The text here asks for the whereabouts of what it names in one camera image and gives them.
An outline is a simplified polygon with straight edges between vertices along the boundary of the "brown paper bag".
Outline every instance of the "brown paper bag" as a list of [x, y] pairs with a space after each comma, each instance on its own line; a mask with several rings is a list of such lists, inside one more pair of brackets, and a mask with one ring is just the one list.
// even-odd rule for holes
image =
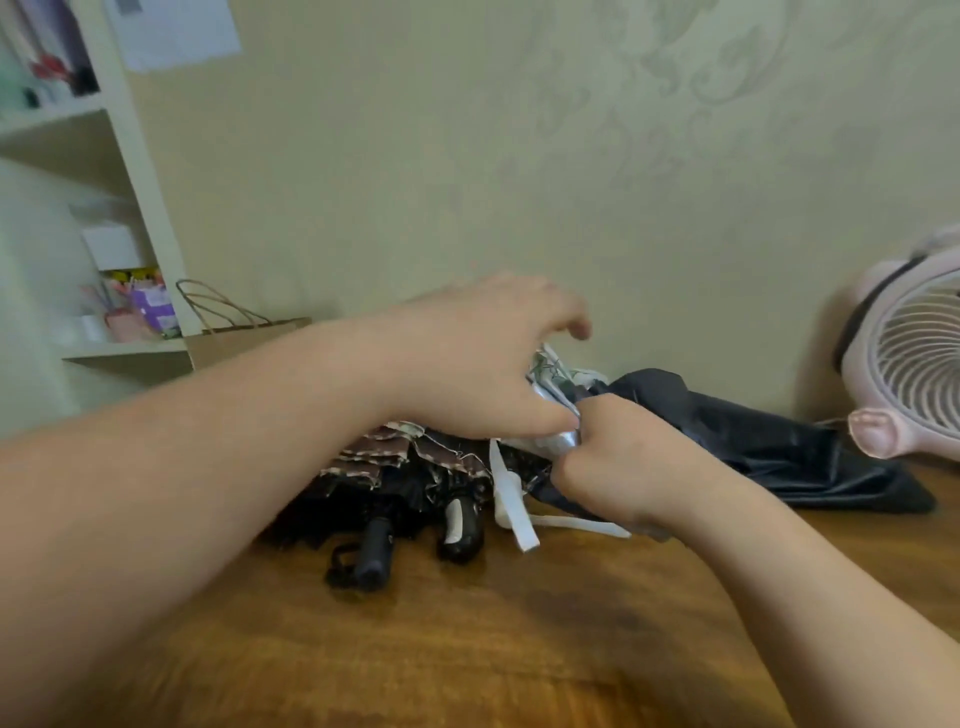
[[[199, 287], [203, 293], [184, 290], [185, 284]], [[285, 333], [312, 323], [308, 317], [272, 321], [266, 316], [234, 303], [212, 286], [199, 280], [178, 280], [177, 290], [204, 325], [203, 333], [183, 337], [195, 370], [212, 366], [239, 353], [248, 352]], [[216, 303], [226, 313], [211, 308], [210, 303]], [[229, 326], [215, 328], [210, 324], [208, 314], [227, 321]]]

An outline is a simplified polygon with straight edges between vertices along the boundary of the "wooden table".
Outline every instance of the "wooden table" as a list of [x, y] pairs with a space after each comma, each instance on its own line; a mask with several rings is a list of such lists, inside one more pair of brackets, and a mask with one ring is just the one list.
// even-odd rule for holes
[[[960, 636], [960, 474], [920, 469], [932, 516], [810, 521]], [[711, 573], [678, 543], [491, 527], [476, 562], [434, 536], [390, 588], [332, 592], [320, 552], [261, 546], [82, 687], [67, 726], [789, 725]]]

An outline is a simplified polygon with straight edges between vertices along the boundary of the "beige wall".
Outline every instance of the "beige wall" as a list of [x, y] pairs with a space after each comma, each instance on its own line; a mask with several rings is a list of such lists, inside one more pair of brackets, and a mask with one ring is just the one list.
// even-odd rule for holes
[[571, 363], [819, 411], [830, 296], [960, 218], [958, 2], [231, 5], [132, 88], [188, 272], [276, 315], [545, 271]]

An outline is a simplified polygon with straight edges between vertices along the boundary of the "black umbrella handle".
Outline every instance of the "black umbrella handle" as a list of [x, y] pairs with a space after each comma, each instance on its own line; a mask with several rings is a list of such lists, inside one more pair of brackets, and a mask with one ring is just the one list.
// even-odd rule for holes
[[390, 565], [394, 560], [394, 526], [390, 519], [371, 519], [363, 532], [353, 577], [359, 589], [375, 592], [390, 581]]
[[446, 529], [437, 543], [440, 558], [465, 564], [483, 548], [483, 520], [476, 501], [467, 495], [456, 496], [444, 510]]

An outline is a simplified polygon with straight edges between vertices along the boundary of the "bookshelf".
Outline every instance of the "bookshelf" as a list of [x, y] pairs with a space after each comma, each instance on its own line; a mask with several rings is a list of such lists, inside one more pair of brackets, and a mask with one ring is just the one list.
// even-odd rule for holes
[[0, 139], [30, 133], [43, 127], [55, 125], [60, 121], [67, 121], [105, 110], [103, 94], [95, 93], [90, 96], [64, 101], [54, 107], [0, 114]]
[[[79, 206], [132, 206], [164, 277], [185, 276], [102, 3], [73, 9], [100, 92], [0, 114], [0, 437], [191, 371], [182, 339], [91, 343], [73, 327], [80, 286], [99, 278]], [[183, 301], [174, 307], [196, 332]]]

